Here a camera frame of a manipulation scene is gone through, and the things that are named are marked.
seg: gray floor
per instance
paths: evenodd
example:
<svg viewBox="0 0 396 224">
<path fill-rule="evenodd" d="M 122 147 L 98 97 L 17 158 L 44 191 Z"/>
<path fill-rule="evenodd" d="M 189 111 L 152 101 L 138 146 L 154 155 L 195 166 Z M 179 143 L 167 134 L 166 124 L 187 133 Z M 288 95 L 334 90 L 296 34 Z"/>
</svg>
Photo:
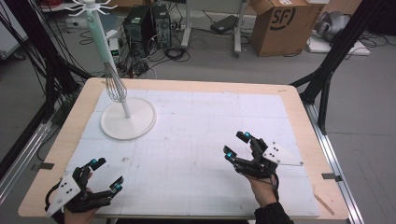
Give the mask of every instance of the gray floor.
<svg viewBox="0 0 396 224">
<path fill-rule="evenodd" d="M 257 57 L 251 47 L 235 58 L 231 38 L 194 36 L 185 63 L 167 62 L 142 78 L 289 84 L 313 72 L 325 54 L 303 52 L 296 57 Z M 81 46 L 78 33 L 64 34 L 72 54 L 90 72 L 103 69 L 94 45 Z M 396 38 L 390 37 L 393 43 Z M 365 223 L 396 223 L 396 47 L 370 49 L 369 56 L 352 56 L 337 69 L 331 87 L 327 131 Z M 28 61 L 0 65 L 0 158 L 18 138 L 44 101 Z M 40 151 L 44 157 L 49 141 Z M 53 223 L 50 219 L 19 217 L 18 208 L 35 178 L 38 164 L 33 158 L 15 188 L 0 206 L 2 223 Z"/>
</svg>

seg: computer tower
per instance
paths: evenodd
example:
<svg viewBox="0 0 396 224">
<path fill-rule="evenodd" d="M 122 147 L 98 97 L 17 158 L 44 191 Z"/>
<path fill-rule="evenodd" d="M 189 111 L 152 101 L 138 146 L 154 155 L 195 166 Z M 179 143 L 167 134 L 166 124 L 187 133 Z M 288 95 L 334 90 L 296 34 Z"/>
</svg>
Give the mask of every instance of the computer tower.
<svg viewBox="0 0 396 224">
<path fill-rule="evenodd" d="M 149 47 L 147 42 L 132 42 L 131 43 L 131 56 L 146 58 L 149 56 Z"/>
<path fill-rule="evenodd" d="M 171 18 L 165 4 L 151 6 L 154 19 L 157 47 L 166 49 L 172 47 Z"/>
<path fill-rule="evenodd" d="M 155 36 L 150 6 L 133 6 L 122 23 L 132 56 L 149 56 L 149 41 Z"/>
<path fill-rule="evenodd" d="M 133 6 L 122 25 L 133 42 L 149 41 L 155 35 L 149 6 Z"/>
</svg>

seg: whisk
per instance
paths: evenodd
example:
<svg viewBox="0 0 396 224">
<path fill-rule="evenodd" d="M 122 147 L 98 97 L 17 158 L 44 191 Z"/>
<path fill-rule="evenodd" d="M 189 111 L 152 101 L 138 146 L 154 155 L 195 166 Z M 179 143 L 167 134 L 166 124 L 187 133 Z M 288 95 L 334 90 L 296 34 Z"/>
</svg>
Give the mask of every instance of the whisk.
<svg viewBox="0 0 396 224">
<path fill-rule="evenodd" d="M 81 7 L 72 10 L 82 10 L 71 16 L 77 16 L 83 11 L 86 11 L 87 23 L 93 43 L 99 52 L 102 62 L 105 64 L 107 95 L 115 103 L 120 103 L 113 104 L 104 111 L 101 118 L 102 129 L 107 135 L 116 139 L 136 139 L 147 133 L 154 126 L 157 115 L 154 106 L 147 100 L 135 97 L 127 99 L 125 84 L 117 73 L 114 61 L 110 60 L 112 57 L 98 11 L 107 14 L 100 10 L 100 8 L 111 9 L 114 7 L 103 6 L 110 1 L 103 4 L 96 4 L 95 0 L 84 0 L 84 4 L 76 0 L 73 1 L 81 5 Z M 129 105 L 134 105 L 132 114 Z"/>
</svg>

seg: aluminum frame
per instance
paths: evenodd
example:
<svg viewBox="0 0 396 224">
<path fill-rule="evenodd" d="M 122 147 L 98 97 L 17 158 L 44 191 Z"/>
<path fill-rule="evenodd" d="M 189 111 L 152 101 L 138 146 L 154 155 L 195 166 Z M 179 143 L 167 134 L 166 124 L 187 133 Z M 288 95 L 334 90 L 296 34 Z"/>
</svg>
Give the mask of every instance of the aluminum frame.
<svg viewBox="0 0 396 224">
<path fill-rule="evenodd" d="M 320 147 L 323 150 L 323 154 L 326 157 L 327 162 L 332 168 L 335 176 L 341 176 L 341 181 L 338 181 L 338 187 L 343 194 L 344 200 L 346 201 L 346 206 L 349 212 L 348 221 L 352 224 L 364 224 L 363 218 L 361 217 L 361 212 L 358 208 L 358 205 L 353 198 L 352 192 L 347 184 L 347 180 L 344 176 L 344 173 L 341 169 L 341 165 L 335 156 L 334 150 L 332 148 L 332 143 L 327 135 L 323 134 L 320 127 L 318 126 L 318 111 L 315 108 L 315 105 L 309 105 L 304 103 L 304 108 L 306 114 L 308 115 L 312 127 L 317 135 L 318 141 L 320 143 Z"/>
</svg>

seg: table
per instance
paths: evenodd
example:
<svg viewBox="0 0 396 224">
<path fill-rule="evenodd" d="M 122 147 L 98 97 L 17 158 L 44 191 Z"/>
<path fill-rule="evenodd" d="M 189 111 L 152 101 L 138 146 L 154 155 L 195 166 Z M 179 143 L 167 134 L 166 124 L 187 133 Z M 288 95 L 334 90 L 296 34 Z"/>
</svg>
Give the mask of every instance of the table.
<svg viewBox="0 0 396 224">
<path fill-rule="evenodd" d="M 335 181 L 325 180 L 321 175 L 332 171 L 326 162 L 318 139 L 300 101 L 299 94 L 292 86 L 137 79 L 126 79 L 124 82 L 128 89 L 136 90 L 233 91 L 279 95 L 289 115 L 290 125 L 313 184 L 315 198 L 318 200 L 320 216 L 316 219 L 347 219 L 347 206 Z M 51 170 L 40 170 L 38 172 L 21 203 L 19 214 L 22 217 L 43 217 L 45 215 L 43 209 L 45 207 L 44 198 L 49 189 L 63 175 L 64 169 L 73 155 L 78 140 L 95 108 L 99 95 L 105 87 L 103 78 L 91 78 L 87 81 L 46 158 L 46 162 L 55 165 Z"/>
</svg>

